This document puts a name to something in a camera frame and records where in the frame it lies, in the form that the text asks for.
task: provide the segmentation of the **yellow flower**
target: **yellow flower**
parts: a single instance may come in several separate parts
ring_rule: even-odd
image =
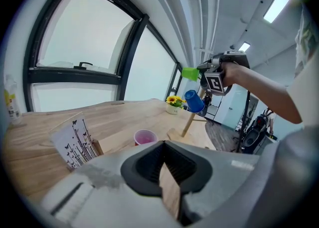
[[[167,103],[175,103],[176,102],[176,96],[168,96],[166,99]]]
[[[175,96],[175,97],[176,97],[177,100],[179,100],[179,101],[181,101],[181,102],[183,102],[183,103],[186,102],[185,100],[182,100],[181,97],[179,97],[179,96]]]

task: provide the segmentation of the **pink cup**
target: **pink cup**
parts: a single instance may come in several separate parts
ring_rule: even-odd
[[[150,130],[138,130],[134,134],[135,146],[158,141],[156,134]]]

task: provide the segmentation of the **flower pot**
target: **flower pot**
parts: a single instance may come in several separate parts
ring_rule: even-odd
[[[169,105],[169,104],[166,106],[166,112],[170,113],[170,114],[177,114],[179,109],[180,109],[180,107],[174,107],[174,106]]]

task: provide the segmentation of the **blue cup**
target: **blue cup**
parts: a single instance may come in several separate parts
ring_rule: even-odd
[[[205,104],[195,90],[187,91],[184,96],[190,112],[198,113],[204,109]]]

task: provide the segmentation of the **window handle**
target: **window handle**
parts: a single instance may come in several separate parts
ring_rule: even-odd
[[[79,64],[79,66],[73,66],[73,69],[78,69],[78,70],[86,70],[86,68],[85,67],[82,67],[82,64],[89,64],[89,65],[92,65],[93,66],[93,64],[92,63],[87,63],[87,62],[80,62],[80,64]]]

